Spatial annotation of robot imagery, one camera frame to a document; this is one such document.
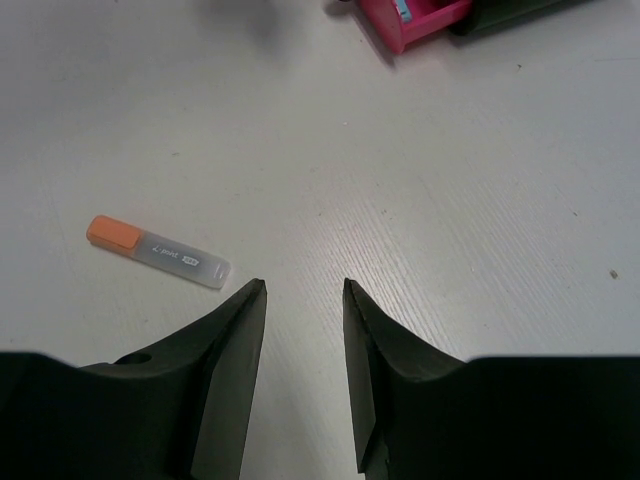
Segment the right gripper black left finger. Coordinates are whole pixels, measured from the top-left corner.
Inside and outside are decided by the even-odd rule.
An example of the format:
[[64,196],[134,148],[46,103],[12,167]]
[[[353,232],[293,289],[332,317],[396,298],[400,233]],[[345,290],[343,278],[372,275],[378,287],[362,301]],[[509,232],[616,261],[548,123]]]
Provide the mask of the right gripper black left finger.
[[113,363],[3,353],[2,477],[238,478],[266,307],[266,285],[254,279]]

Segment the pink bottom drawer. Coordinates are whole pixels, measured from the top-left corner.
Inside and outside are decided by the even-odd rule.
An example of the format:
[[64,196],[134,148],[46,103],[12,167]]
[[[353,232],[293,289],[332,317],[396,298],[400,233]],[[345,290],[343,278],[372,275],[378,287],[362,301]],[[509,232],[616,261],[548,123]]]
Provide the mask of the pink bottom drawer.
[[372,24],[378,37],[395,54],[410,44],[439,32],[461,20],[469,12],[471,0],[436,1],[406,0],[412,21],[404,24],[397,13],[394,0],[356,1],[357,8]]

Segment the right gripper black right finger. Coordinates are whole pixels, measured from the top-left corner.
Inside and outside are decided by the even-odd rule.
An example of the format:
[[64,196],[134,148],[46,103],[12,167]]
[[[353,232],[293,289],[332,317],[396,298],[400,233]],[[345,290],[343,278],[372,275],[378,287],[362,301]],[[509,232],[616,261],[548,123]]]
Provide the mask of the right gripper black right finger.
[[359,473],[368,479],[635,479],[635,356],[456,359],[354,280],[343,331]]

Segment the orange clear-capped marker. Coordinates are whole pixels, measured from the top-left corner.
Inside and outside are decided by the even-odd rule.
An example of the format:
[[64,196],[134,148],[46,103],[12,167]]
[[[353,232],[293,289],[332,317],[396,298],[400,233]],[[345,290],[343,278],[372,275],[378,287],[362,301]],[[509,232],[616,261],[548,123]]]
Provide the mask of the orange clear-capped marker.
[[218,256],[105,215],[91,221],[86,238],[96,247],[214,290],[231,272],[231,264]]

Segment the blue clear-capped marker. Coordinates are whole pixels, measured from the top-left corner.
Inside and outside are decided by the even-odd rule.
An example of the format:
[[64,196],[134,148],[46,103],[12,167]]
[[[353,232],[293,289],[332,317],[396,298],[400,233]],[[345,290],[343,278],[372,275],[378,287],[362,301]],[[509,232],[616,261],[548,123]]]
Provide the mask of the blue clear-capped marker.
[[401,21],[406,24],[412,21],[412,12],[406,0],[394,0],[394,4]]

